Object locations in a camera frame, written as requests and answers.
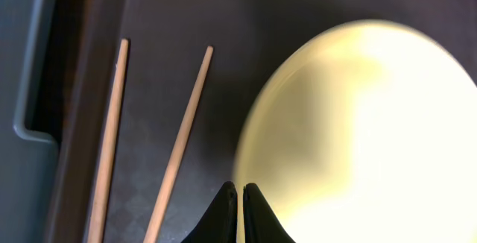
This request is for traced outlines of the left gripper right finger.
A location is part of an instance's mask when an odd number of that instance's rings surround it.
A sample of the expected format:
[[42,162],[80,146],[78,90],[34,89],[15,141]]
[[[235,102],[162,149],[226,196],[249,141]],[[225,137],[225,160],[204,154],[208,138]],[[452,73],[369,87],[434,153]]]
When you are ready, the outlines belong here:
[[246,243],[294,243],[255,183],[244,187],[243,216]]

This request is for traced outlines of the yellow plate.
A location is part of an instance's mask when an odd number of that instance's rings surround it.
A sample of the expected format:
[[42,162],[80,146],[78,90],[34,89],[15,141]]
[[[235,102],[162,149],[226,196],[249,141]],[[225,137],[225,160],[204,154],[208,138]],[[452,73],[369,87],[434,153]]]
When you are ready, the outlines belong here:
[[336,26],[295,51],[236,151],[296,242],[474,242],[476,85],[425,34]]

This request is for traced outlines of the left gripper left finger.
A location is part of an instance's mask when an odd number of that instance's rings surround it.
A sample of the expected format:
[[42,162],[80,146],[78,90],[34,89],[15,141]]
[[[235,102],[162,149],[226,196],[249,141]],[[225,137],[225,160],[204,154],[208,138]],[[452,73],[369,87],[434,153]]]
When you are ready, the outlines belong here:
[[237,191],[227,181],[182,243],[236,243],[237,211]]

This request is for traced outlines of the wooden chopstick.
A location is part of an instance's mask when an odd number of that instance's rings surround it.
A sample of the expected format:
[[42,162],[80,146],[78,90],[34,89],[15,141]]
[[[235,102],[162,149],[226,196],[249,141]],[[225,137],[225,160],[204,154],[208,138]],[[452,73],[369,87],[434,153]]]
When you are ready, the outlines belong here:
[[121,40],[101,142],[87,243],[101,243],[104,237],[129,46],[129,39]]
[[154,205],[154,210],[151,214],[150,221],[148,222],[148,228],[143,240],[144,243],[156,243],[157,239],[159,238],[160,228],[164,221],[168,202],[170,200],[177,173],[179,171],[183,154],[187,146],[189,134],[195,118],[195,113],[198,108],[200,96],[203,90],[203,85],[205,83],[209,65],[212,60],[213,51],[214,48],[211,45],[206,48],[206,52],[203,57],[202,64],[200,65],[200,70],[198,72],[192,94],[189,98],[189,102],[187,104],[183,120],[181,121],[180,129],[177,133],[177,138],[174,142],[171,156],[162,179],[161,187]]

